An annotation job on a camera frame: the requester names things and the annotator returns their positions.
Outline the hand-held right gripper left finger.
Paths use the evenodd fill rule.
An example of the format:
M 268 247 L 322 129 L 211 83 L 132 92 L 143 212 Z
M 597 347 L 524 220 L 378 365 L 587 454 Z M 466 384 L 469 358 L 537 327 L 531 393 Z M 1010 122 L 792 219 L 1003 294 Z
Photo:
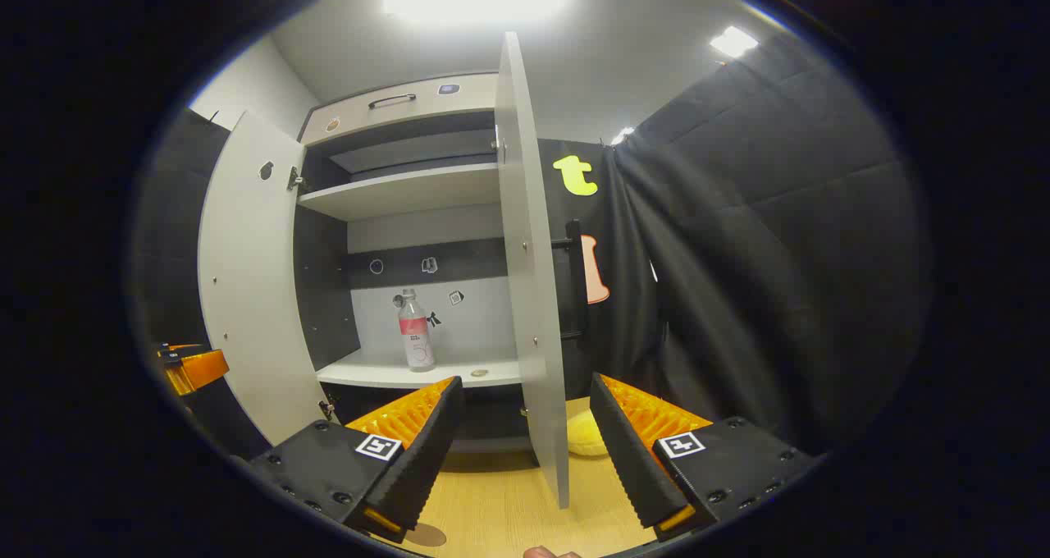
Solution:
M 418 525 L 464 416 L 460 376 L 352 421 L 320 419 L 249 461 L 249 475 L 331 521 L 401 543 Z

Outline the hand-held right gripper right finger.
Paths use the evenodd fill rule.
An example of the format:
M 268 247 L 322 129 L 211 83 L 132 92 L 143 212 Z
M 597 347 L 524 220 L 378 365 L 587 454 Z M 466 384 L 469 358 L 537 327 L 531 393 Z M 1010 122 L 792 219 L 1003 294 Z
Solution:
M 746 418 L 711 421 L 600 373 L 590 411 L 640 526 L 660 542 L 753 512 L 820 461 Z

